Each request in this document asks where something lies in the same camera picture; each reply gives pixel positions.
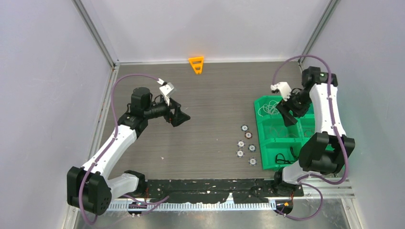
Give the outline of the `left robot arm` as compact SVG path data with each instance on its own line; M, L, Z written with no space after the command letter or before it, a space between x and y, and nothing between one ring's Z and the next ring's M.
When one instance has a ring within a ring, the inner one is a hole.
M98 152L81 167L67 172L67 203L97 216L104 214L112 200L125 194L142 197L146 193L145 176L132 170L109 179L109 175L123 153L140 137L150 119L163 117L173 127L190 120L181 105L171 99L175 91L171 83L160 87L159 101L152 99L149 88L133 90L126 112Z

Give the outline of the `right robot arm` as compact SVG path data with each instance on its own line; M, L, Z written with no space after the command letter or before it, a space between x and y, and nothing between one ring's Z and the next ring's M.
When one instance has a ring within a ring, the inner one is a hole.
M334 73L322 72L319 67L310 66L302 72L302 89L294 92L287 82L274 83L272 92L279 92L282 99L276 108L286 127L295 125L313 108L315 131L301 147L296 162L274 174L272 189L278 196L292 194L302 182L316 177L331 185L342 183L348 171L339 181L325 178L337 174L355 148L355 140L349 138L341 124L337 103L338 81Z

